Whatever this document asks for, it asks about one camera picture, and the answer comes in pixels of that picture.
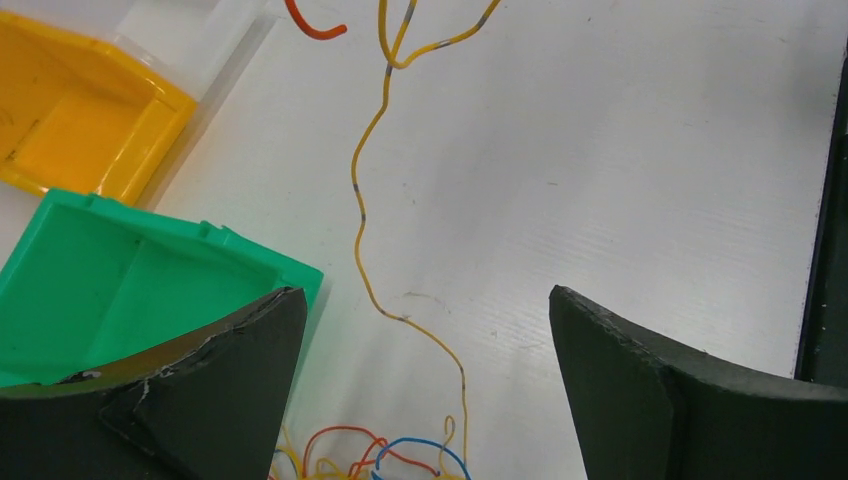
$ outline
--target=blue wire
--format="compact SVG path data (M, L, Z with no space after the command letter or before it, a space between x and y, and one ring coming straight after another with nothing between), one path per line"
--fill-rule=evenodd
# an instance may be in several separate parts
M394 447L395 445L397 445L399 443L418 443L418 444L421 444L421 445L429 445L431 447L436 447L439 450L444 449L444 451L448 455L453 457L453 459L456 460L456 463L459 464L459 468L462 469L462 474L465 475L465 480L471 480L471 474L468 473L468 469L465 468L465 463L463 463L462 460L459 458L459 456L457 454L453 453L451 451L451 449L443 446L440 443L436 443L432 440L425 440L423 438L413 438L413 437L399 438L399 439L395 440L394 442L383 447L383 449L380 450L380 453L377 454L377 461L374 464L374 471L371 472L371 478L373 478L374 480L383 480L383 477L381 477L380 475L377 475L377 470L380 469L380 460L386 455L386 453L389 451L389 449L391 449L392 447Z

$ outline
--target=tangled wires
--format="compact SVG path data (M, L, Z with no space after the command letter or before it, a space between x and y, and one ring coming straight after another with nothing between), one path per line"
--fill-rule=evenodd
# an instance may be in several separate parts
M353 154L353 159L351 160L350 165L350 176L351 182L353 183L353 191L356 194L356 200L359 204L359 213L361 215L361 221L359 224L359 231L356 234L356 241L354 243L354 257L356 258L356 267L359 269L359 274L362 277L362 281L365 284L365 290L368 292L368 298L371 299L371 303L374 305L374 308L380 312L381 315L390 319L397 320L399 322L405 323L415 330L421 332L428 338L430 338L433 342L435 342L442 350L447 353L451 359L453 359L454 363L456 363L457 368L459 369L460 379L461 379L461 398L462 398L462 416L463 416L463 427L462 427L462 458L466 463L468 462L468 401L466 398L466 378L465 378L465 367L462 366L462 362L459 360L459 357L448 347L441 339L432 334L426 328L418 325L410 318L405 316L396 315L384 309L380 302L377 300L377 297L374 293L374 289L371 286L371 282L368 279L368 274L365 271L365 267L362 263L362 258L360 254L360 247L362 244L362 237L365 234L365 222L366 222L366 208L365 208L365 199L362 195L362 192L359 188L359 178L357 174L357 167L359 165L359 157L362 154L362 149L365 147L365 144L368 142L368 138L371 136L371 133L374 131L374 128L380 122L380 119L383 118L383 115L386 113L386 110L389 107L389 92L391 90L391 82L392 82L392 71L397 69L403 69L408 67L415 59L424 55L425 53L435 51L439 48L443 48L449 45L455 45L463 40L468 39L475 33L477 33L480 28L486 23L489 19L491 13L497 8L498 4L501 0L493 0L486 11L483 13L483 16L480 20L470 29L451 37L447 40L443 40L441 42L436 42L425 47L419 48L415 50L412 55L409 56L403 62L397 61L398 51L400 50L401 44L403 43L403 38L406 35L406 31L409 28L409 22L412 20L412 15L415 13L415 6L418 3L418 0L409 0L409 6L406 10L406 16L403 19L403 23L398 30L397 36L395 37L394 45L391 49L389 49L388 40L386 38L386 8L388 4L388 0L380 0L379 9L378 9L378 34L380 37L380 46L383 49L383 54L386 57L386 61L388 62L388 66L386 67L386 74L383 78L383 103L380 106L380 109L374 115L374 118L371 120L371 123L365 129L365 133L362 135L362 138L359 141L359 144L356 146L356 150Z
M413 437L404 437L399 438L391 443L383 437L378 437L374 433L372 433L367 428L356 427L350 425L338 425L335 427L328 427L322 430L319 430L312 438L309 439L309 442L306 444L306 449L303 452L303 457L297 454L297 452L292 447L291 438L289 437L288 431L283 427L283 435L285 438L285 445L277 445L276 453L284 454L291 464L292 470L295 472L295 476L298 479L308 479L308 480L317 480L323 478L332 478L332 479L340 479L340 480L365 480L369 477L373 480L382 480L382 477L379 474L380 466L382 461L387 456L392 456L403 463L408 465L420 468L429 472L433 475L433 478L440 480L470 480L471 476L468 474L468 470L465 467L465 464L462 460L457 456L453 451L448 448L451 440L453 439L454 432L456 429L456 424L453 421L452 417L447 417L445 420L445 434L447 435L445 442L443 444L438 444L436 442L425 440L421 438L413 438ZM323 435L331 433L331 432L348 432L348 433L358 433L364 434L370 437L371 443L368 448L365 450L365 453L362 454L362 457L356 461L351 463L347 472L345 473L339 467L339 465L326 457L318 458L315 461L313 473L310 475L309 473L309 456L312 453L312 449L314 448L316 442ZM424 462L412 460L408 457L400 455L396 453L392 448L401 443L413 443L413 444L421 444L428 445L439 449L439 470L427 465ZM374 458L371 458L371 454L377 449L380 448L378 453ZM457 477L449 473L447 467L444 463L443 454L447 453L448 456L453 458L460 469L462 470L464 477ZM268 475L270 480L280 480L280 473L277 469L276 462L271 466L272 475Z
M374 293L374 289L371 285L371 281L369 280L368 274L365 270L365 266L362 262L361 258L361 245L362 245L362 237L365 234L365 226L366 226L366 208L365 208L365 199L362 195L362 192L359 188L359 178L358 178L358 166L360 155L362 154L362 150L365 147L365 144L368 142L372 132L376 128L377 124L382 119L383 115L386 113L386 110L389 107L389 93L391 90L391 80L392 80L392 72L395 69L401 70L409 67L417 58L422 55L438 50L440 48L444 48L450 45L455 45L457 43L462 42L463 40L468 39L475 33L477 33L486 21L489 19L489 16L494 12L497 8L498 4L500 4L501 0L492 0L489 4L488 8L485 10L483 15L480 17L480 20L473 27L468 29L467 31L450 37L446 40L442 40L440 42L432 43L430 45L426 45L417 50L414 50L413 53L403 62L399 62L397 59L398 52L400 51L400 47L403 43L403 39L406 35L406 31L409 28L409 23L412 20L412 16L415 13L415 8L418 3L418 0L409 0L409 6L406 10L406 15L404 16L403 23L401 24L398 33L395 37L394 44L391 48L389 48L389 42L386 36L386 10L388 7L388 0L380 0L378 5L378 36L380 40L380 47L383 51L383 55L388 62L386 67L386 73L383 78L383 101L382 104L377 111L377 113L372 118L371 122L368 124L368 127L365 129L365 132L362 135L358 145L356 146L356 150L354 151L353 158L351 160L350 165L350 176L351 183L353 184L353 191L356 195L356 200L359 205L359 212L361 215L361 221L359 225L359 230L356 234L356 240L354 242L354 257L356 260L356 267L359 270L359 274L362 277L362 282L365 285L365 290L368 293L368 298L371 300L371 303L374 305L374 308L383 315L384 317L395 320L406 325L409 325L413 329L417 330L421 334L428 337L434 343L436 343L445 353L447 353L451 359L456 364L459 369L460 380L461 380L461 399L462 399L462 418L463 418L463 426L462 426L462 457L455 454L448 448L448 445L453 440L456 431L456 422L454 418L448 415L445 418L445 435L446 439L443 443L439 444L433 442L431 440L415 438L415 437L403 437L399 438L393 442L388 442L385 438L378 437L375 434L371 433L369 430L362 427L354 427L354 426L336 426L325 428L318 433L316 433L312 439L307 443L306 449L303 454L303 460L297 455L294 451L291 441L289 439L288 433L284 430L284 435L286 438L286 445L280 445L277 447L277 452L285 454L292 465L292 468L295 471L297 478L299 479L324 479L324 478L335 478L341 480L364 480L369 477L372 480L383 480L383 477L380 476L380 466L382 461L387 456L393 456L398 460L405 462L407 464L416 466L418 468L425 469L429 471L434 478L442 479L442 480L471 480L471 474L467 468L468 462L468 402L466 397L466 376L465 376L465 367L463 367L462 362L459 360L459 357L451 350L450 347L447 346L439 337L431 333L426 328L420 326L412 319L407 316L401 316L394 313L389 312L380 304L377 300L376 294ZM318 39L329 39L333 38L341 33L347 31L347 28L344 25L336 27L335 29L329 30L327 32L320 32L309 27L308 24L303 20L300 16L299 12L297 12L297 7L294 4L294 0L286 0L286 4L289 6L289 10L292 12L293 18L295 18L295 22L301 27L301 29L307 33L307 35L318 38ZM332 431L349 431L349 432L358 432L362 434L366 434L371 437L372 443L365 450L365 453L362 455L361 459L358 462L354 462L348 468L348 471L345 473L342 471L339 466L330 460L329 458L322 457L315 461L314 469L312 475L309 474L309 455L311 453L311 449L314 446L315 441L323 434ZM419 445L426 445L439 449L438 461L439 461L439 469L436 470L429 465L411 460L409 458L403 457L393 451L393 447L402 443L412 443ZM377 448L380 447L379 452L376 454L374 458L370 458L371 453ZM463 476L455 476L448 471L447 466L444 462L444 454L447 454L451 457L460 467ZM276 479L279 479L280 476L276 472L276 466L272 467L274 470L274 476Z

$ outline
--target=green plastic bin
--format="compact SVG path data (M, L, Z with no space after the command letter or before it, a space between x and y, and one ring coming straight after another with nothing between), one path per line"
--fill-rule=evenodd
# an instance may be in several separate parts
M322 280L227 228L50 190L0 272L0 388L119 360L278 287L303 288L311 309Z

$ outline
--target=orange wire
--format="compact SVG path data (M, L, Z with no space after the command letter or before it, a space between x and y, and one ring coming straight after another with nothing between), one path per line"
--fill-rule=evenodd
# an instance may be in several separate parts
M294 20L294 23L300 27L300 30L315 40L330 40L347 32L347 25L339 25L329 30L316 30L315 28L312 28L312 26L309 25L303 18L303 15L300 14L300 10L297 8L295 0L286 0L286 7L289 9L292 20Z
M368 447L368 450L365 450L365 453L362 455L362 459L350 466L350 470L347 471L347 476L355 479L359 476L359 472L362 471L362 467L367 467L377 463L377 460L368 460L368 456L371 455L371 451L374 450L374 447L379 445L380 448L385 448L388 444L389 441L382 437L371 442L371 446Z
M327 428L318 430L318 432L316 432L315 435L313 435L312 438L309 439L309 442L306 443L306 450L304 450L304 452L303 452L303 478L307 478L309 476L309 452L312 450L312 445L315 443L315 440L317 440L318 437L320 437L321 435L324 435L325 433L335 432L335 431L359 432L359 433L364 433L364 434L368 435L369 437L371 437L372 440L379 440L380 439L380 437L377 437L377 435L372 433L371 430L368 430L367 428L355 427L355 426L351 426L351 425L337 425L335 427L327 427ZM398 460L400 460L404 463L408 463L410 465L415 465L416 467L421 467L423 469L426 469L427 471L432 473L434 477L438 475L438 472L436 472L436 469L427 465L426 463L421 463L421 462L418 462L416 460L406 458L403 455L395 453L392 450L389 450L388 453L389 453L389 455L397 458Z

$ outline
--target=yellow plastic bin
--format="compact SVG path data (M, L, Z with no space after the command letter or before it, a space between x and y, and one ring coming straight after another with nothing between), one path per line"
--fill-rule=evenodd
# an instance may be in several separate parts
M132 205L266 0L0 0L0 180Z

